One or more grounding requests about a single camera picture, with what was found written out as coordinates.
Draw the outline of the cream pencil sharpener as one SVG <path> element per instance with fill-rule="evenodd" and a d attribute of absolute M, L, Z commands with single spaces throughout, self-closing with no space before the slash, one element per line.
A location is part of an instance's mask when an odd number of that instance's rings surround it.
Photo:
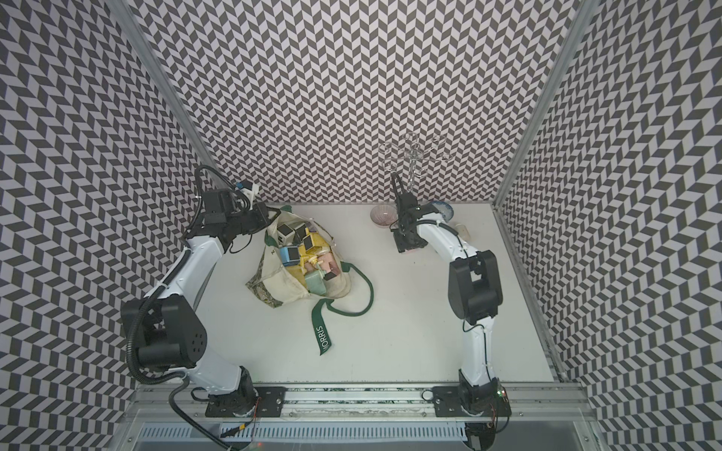
<path fill-rule="evenodd" d="M 455 228 L 455 230 L 458 232 L 459 237 L 460 237 L 462 240 L 464 240 L 464 241 L 466 241 L 466 242 L 470 242 L 470 241 L 471 241 L 470 233 L 469 233 L 469 231 L 468 231 L 468 229 L 467 229 L 467 227 L 466 227 L 465 225 L 463 225 L 463 224 L 456 224 L 456 225 L 454 225 L 454 228 Z"/>

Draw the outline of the cream tote bag green handles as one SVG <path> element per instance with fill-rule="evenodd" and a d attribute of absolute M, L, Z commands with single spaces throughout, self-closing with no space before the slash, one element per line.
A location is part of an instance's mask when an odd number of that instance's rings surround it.
<path fill-rule="evenodd" d="M 293 267 L 284 267 L 279 257 L 279 250 L 284 246 L 299 246 L 301 230 L 307 227 L 312 232 L 320 233 L 330 244 L 341 275 L 325 281 L 323 272 L 317 266 L 317 259 L 305 264 L 300 262 Z M 334 306 L 334 302 L 346 297 L 351 292 L 351 273 L 355 272 L 368 286 L 370 297 L 368 304 L 359 311 L 348 311 Z M 332 338 L 323 318 L 325 311 L 346 318 L 358 318 L 366 315 L 375 301 L 375 290 L 370 278 L 357 266 L 344 261 L 338 253 L 336 240 L 316 220 L 293 212 L 290 206 L 276 208 L 276 220 L 272 221 L 263 235 L 263 253 L 255 274 L 246 283 L 246 287 L 263 304 L 278 308 L 297 301 L 316 301 L 311 310 L 311 323 L 319 354 L 324 355 L 333 346 Z"/>

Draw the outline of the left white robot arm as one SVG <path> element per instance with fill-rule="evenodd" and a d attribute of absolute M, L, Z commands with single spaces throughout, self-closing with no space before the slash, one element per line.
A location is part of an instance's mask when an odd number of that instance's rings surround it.
<path fill-rule="evenodd" d="M 146 296 L 122 306 L 126 365 L 134 379 L 145 385 L 176 378 L 193 383 L 207 394 L 208 416 L 252 414 L 259 395 L 249 371 L 211 348 L 196 308 L 235 238 L 265 230 L 279 215 L 262 202 L 249 209 L 210 202 L 197 208 L 169 272 Z"/>

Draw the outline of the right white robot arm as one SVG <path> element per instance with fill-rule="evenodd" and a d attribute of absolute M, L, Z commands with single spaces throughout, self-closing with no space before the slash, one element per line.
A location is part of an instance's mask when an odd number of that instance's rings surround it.
<path fill-rule="evenodd" d="M 466 242 L 432 204 L 399 208 L 393 236 L 399 252 L 430 246 L 447 263 L 447 299 L 452 313 L 462 321 L 457 388 L 462 412 L 509 417 L 511 405 L 494 373 L 492 358 L 494 320 L 503 304 L 496 255 Z"/>

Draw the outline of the blue pencil sharpener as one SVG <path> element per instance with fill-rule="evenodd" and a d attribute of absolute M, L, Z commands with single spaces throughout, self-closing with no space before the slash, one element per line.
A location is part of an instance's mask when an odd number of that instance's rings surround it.
<path fill-rule="evenodd" d="M 301 252 L 295 245 L 281 247 L 279 257 L 284 267 L 293 267 L 301 262 Z"/>

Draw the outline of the pink pencil sharpener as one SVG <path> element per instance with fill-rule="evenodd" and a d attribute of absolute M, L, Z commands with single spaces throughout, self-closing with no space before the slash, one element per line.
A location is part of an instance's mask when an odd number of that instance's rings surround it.
<path fill-rule="evenodd" d="M 323 272 L 323 279 L 325 281 L 330 281 L 341 275 L 341 268 L 338 266 L 338 263 L 331 252 L 317 257 L 316 266 Z"/>

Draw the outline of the yellow pencil sharpener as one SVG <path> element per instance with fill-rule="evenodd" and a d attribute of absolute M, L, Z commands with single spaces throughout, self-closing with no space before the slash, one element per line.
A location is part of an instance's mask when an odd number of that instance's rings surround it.
<path fill-rule="evenodd" d="M 330 244 L 320 233 L 312 232 L 307 227 L 304 227 L 301 230 L 301 235 L 298 248 L 302 264 L 331 252 Z"/>

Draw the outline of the pink ceramic bowl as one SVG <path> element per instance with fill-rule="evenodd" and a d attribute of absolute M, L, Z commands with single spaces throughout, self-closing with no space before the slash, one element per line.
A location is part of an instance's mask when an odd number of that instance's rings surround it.
<path fill-rule="evenodd" d="M 377 205 L 370 211 L 370 220 L 378 227 L 391 227 L 398 221 L 398 212 L 390 204 Z"/>

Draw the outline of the blue white ceramic bowl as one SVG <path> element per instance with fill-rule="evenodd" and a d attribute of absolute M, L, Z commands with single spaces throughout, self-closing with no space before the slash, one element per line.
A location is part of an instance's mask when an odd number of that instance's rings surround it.
<path fill-rule="evenodd" d="M 438 212 L 443 216 L 444 220 L 449 223 L 453 217 L 454 217 L 454 210 L 451 207 L 451 204 L 444 202 L 444 201 L 432 201 L 432 206 L 438 210 Z"/>

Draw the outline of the clear glass mug tree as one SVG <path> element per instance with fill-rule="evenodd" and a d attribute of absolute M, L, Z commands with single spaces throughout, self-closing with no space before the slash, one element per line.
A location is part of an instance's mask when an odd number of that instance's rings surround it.
<path fill-rule="evenodd" d="M 422 174 L 449 161 L 447 139 L 442 135 L 406 133 L 380 143 L 384 169 L 390 174 L 392 199 L 413 194 Z"/>

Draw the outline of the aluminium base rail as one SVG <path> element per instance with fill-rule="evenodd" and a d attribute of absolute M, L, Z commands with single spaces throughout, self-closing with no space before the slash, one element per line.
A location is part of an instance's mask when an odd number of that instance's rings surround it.
<path fill-rule="evenodd" d="M 582 388 L 506 383 L 507 401 L 468 415 L 450 383 L 261 385 L 258 418 L 210 418 L 199 397 L 177 405 L 239 450 L 605 450 Z"/>

